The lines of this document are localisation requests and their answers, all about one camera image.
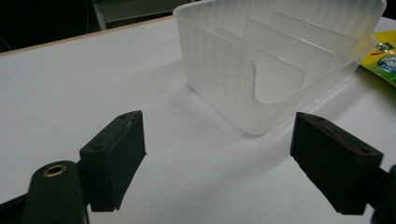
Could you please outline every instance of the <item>yellow label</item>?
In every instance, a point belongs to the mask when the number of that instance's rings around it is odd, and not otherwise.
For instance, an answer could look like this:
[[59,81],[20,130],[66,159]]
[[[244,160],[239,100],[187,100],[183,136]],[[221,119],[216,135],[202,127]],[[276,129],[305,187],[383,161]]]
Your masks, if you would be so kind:
[[396,87],[396,30],[377,33],[378,45],[372,49],[361,65]]

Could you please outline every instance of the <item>black object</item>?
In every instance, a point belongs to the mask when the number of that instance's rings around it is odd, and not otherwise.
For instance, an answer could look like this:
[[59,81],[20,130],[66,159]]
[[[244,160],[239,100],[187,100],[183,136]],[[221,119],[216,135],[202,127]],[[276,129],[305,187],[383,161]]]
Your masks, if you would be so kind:
[[296,115],[290,155],[344,215],[374,209],[372,223],[396,223],[396,166],[379,168],[383,154],[318,116]]
[[134,173],[146,156],[143,114],[115,118],[81,151],[80,161],[57,161],[38,169],[29,191],[0,205],[0,223],[89,223],[87,209],[120,209]]

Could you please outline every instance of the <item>plastic storage box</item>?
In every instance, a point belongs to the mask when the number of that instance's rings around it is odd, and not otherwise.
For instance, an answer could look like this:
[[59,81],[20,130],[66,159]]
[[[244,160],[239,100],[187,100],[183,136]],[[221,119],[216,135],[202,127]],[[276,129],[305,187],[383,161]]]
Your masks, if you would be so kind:
[[217,0],[177,7],[187,82],[242,131],[268,133],[375,44],[384,0]]

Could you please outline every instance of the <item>metal screw hole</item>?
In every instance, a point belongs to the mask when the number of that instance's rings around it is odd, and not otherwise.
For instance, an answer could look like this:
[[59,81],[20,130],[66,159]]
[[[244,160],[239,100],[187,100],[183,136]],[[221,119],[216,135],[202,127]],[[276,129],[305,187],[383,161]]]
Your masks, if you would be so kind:
[[53,165],[44,171],[43,176],[53,177],[56,175],[61,175],[66,169],[67,169],[67,166],[65,166],[65,165]]

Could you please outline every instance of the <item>plastic divider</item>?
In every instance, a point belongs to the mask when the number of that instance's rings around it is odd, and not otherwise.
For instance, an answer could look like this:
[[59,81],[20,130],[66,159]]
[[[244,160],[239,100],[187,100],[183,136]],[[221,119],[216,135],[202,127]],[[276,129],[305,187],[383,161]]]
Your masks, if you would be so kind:
[[333,52],[335,68],[341,67],[350,60],[359,45],[359,40],[356,38],[277,11],[271,12],[268,26]]
[[241,37],[218,29],[218,37],[246,52],[256,65],[255,96],[265,104],[277,104],[296,94],[303,86],[305,71],[255,48]]
[[305,70],[303,89],[321,79],[332,68],[333,52],[251,19],[246,21],[242,38],[256,48]]

